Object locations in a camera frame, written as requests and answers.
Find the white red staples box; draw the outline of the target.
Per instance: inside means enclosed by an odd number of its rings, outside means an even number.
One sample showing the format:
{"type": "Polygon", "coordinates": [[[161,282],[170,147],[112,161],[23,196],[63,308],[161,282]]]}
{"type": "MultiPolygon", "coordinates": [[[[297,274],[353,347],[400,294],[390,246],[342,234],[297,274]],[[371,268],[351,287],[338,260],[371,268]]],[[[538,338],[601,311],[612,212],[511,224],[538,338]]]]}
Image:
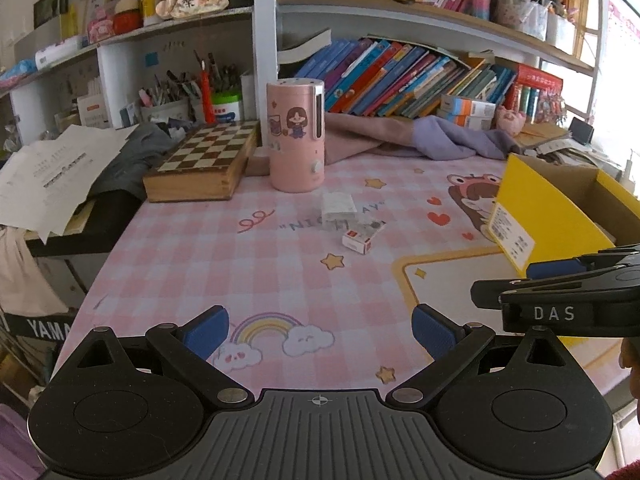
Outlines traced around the white red staples box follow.
{"type": "Polygon", "coordinates": [[[371,220],[354,224],[342,236],[342,245],[359,255],[367,255],[372,247],[372,240],[383,231],[386,223],[371,220]]]}

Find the wooden chess board box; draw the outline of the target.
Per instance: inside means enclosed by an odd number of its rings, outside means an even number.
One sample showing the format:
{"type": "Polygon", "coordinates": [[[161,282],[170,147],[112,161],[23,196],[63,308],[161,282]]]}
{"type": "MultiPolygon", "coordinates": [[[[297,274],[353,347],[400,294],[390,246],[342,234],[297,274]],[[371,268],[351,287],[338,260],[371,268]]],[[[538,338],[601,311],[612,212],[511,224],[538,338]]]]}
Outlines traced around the wooden chess board box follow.
{"type": "Polygon", "coordinates": [[[259,122],[193,130],[143,177],[151,203],[230,200],[259,138],[259,122]]]}

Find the green lid jar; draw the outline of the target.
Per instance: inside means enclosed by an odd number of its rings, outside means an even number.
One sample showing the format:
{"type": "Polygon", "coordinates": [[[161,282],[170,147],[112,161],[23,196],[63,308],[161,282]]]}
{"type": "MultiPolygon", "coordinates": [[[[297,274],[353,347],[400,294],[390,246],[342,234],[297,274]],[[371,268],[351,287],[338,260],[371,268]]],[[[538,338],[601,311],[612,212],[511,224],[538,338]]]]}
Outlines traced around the green lid jar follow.
{"type": "Polygon", "coordinates": [[[212,97],[216,122],[242,122],[243,100],[240,90],[226,90],[217,92],[212,97]]]}

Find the pink cartoon cylinder container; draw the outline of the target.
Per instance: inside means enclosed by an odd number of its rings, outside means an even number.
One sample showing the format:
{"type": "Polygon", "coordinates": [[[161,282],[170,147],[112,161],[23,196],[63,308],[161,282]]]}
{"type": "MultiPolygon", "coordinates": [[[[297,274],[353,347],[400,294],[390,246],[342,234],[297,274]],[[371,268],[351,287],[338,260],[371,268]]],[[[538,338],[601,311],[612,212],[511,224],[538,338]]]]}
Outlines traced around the pink cartoon cylinder container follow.
{"type": "Polygon", "coordinates": [[[285,78],[267,86],[269,175],[285,193],[311,192],[324,181],[324,83],[285,78]]]}

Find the row of leaning books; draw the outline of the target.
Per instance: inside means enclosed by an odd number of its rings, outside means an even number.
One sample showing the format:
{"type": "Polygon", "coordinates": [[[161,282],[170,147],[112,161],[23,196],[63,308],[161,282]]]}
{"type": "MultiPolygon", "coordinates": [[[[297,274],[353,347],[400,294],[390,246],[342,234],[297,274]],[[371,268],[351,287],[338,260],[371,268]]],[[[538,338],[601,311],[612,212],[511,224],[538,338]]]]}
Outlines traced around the row of leaning books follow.
{"type": "Polygon", "coordinates": [[[295,75],[324,82],[329,113],[416,119],[433,114],[444,96],[499,105],[516,71],[415,42],[362,37],[332,41],[295,75]]]}

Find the orange white medicine boxes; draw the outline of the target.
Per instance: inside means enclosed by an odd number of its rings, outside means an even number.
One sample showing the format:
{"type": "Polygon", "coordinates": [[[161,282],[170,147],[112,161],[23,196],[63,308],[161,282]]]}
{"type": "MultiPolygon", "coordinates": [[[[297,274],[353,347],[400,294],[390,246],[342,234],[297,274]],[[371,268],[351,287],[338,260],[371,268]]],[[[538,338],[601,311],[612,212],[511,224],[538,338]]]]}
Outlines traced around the orange white medicine boxes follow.
{"type": "Polygon", "coordinates": [[[495,111],[494,103],[445,94],[436,115],[463,128],[490,130],[495,111]]]}

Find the small pink pig figure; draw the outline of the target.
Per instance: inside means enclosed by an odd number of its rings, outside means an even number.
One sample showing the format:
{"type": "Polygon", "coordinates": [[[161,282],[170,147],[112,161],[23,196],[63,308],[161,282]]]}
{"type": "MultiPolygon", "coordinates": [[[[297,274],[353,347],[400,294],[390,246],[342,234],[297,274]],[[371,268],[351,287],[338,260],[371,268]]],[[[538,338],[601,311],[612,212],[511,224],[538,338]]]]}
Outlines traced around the small pink pig figure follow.
{"type": "Polygon", "coordinates": [[[496,128],[506,132],[509,136],[517,136],[521,133],[526,123],[526,116],[518,110],[509,110],[500,105],[495,114],[496,128]]]}

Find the yellow cardboard box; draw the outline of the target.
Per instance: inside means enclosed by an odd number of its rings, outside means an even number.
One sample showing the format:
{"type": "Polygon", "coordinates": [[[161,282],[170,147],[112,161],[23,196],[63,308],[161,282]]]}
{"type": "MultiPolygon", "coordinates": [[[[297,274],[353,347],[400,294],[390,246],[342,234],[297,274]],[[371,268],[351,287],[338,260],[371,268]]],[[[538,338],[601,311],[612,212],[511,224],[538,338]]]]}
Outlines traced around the yellow cardboard box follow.
{"type": "Polygon", "coordinates": [[[597,167],[512,154],[488,230],[524,278],[534,263],[637,244],[639,200],[597,167]]]}

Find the white eraser block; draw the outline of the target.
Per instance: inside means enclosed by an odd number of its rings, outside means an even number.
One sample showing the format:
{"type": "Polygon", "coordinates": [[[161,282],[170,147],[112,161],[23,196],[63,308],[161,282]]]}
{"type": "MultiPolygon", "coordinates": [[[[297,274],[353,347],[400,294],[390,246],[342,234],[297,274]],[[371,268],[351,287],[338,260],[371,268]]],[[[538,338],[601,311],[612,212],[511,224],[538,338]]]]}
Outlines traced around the white eraser block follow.
{"type": "Polygon", "coordinates": [[[358,216],[354,199],[345,192],[325,192],[321,200],[321,224],[325,229],[344,226],[358,216]]]}

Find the white paper sheets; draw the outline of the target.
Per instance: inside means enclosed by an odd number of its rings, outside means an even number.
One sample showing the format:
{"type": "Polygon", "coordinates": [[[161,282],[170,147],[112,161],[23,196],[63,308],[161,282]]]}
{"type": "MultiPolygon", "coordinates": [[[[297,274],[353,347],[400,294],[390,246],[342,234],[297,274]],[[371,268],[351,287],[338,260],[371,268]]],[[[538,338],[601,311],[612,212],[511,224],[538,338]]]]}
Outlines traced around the white paper sheets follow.
{"type": "Polygon", "coordinates": [[[71,125],[55,140],[14,153],[1,169],[2,226],[35,232],[44,242],[62,235],[134,130],[71,125]]]}

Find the pink purple cloth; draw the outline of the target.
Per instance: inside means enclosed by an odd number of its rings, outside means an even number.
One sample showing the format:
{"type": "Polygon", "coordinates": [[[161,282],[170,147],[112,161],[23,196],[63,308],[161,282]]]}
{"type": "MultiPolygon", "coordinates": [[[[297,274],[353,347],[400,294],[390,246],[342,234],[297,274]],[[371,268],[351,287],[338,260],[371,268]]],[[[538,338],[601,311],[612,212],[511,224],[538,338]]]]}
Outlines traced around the pink purple cloth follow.
{"type": "Polygon", "coordinates": [[[324,122],[329,165],[367,152],[446,162],[473,156],[505,160],[522,151],[502,130],[474,130],[437,116],[410,120],[326,113],[324,122]]]}

